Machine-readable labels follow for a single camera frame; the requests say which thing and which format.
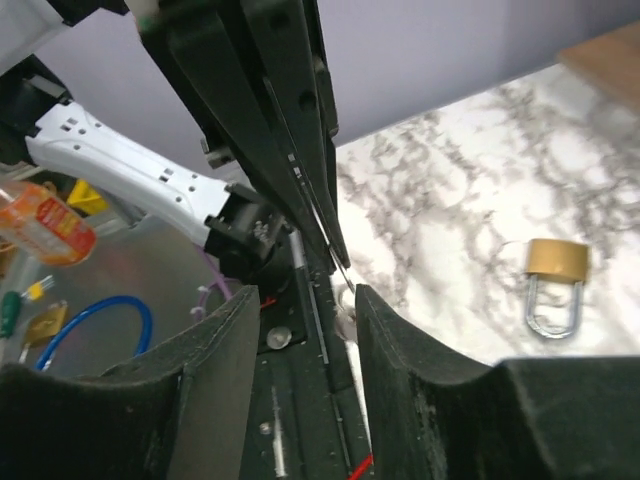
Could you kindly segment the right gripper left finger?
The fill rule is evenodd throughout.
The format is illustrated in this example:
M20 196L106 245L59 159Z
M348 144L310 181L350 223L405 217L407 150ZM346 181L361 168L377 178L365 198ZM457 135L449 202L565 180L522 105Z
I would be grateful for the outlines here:
M5 479L235 479L260 330L246 286L206 319L98 376L1 369Z

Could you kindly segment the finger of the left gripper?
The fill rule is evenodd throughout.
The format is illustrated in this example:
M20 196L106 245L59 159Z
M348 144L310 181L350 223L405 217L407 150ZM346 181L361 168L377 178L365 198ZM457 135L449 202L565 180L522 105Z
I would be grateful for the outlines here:
M315 1L240 3L264 66L263 83L284 129L287 169L301 195L297 220L338 266L350 258L337 215L337 110Z
M256 189L299 229L301 195L287 169L284 129L263 83L264 66L241 2L168 4L167 43Z

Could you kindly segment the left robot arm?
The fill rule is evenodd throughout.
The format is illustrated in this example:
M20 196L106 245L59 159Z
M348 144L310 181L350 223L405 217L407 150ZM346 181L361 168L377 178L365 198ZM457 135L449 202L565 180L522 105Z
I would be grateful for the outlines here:
M89 114L36 57L95 11L131 14L140 40L200 127L208 156L248 186L196 174ZM337 215L339 129L314 1L5 1L1 160L88 181L155 215L262 288L285 280L293 226L329 271L349 254Z

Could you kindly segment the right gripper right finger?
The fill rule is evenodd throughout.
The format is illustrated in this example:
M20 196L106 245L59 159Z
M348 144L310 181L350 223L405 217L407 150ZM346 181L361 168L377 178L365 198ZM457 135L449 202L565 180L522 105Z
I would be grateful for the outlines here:
M380 479L635 479L637 357L487 366L400 317L368 285L356 323Z

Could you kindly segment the red cable lock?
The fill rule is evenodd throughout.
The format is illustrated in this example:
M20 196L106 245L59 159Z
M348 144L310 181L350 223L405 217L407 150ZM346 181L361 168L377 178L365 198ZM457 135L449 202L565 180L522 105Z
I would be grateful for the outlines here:
M369 453L349 474L348 480L360 480L373 465L373 455Z

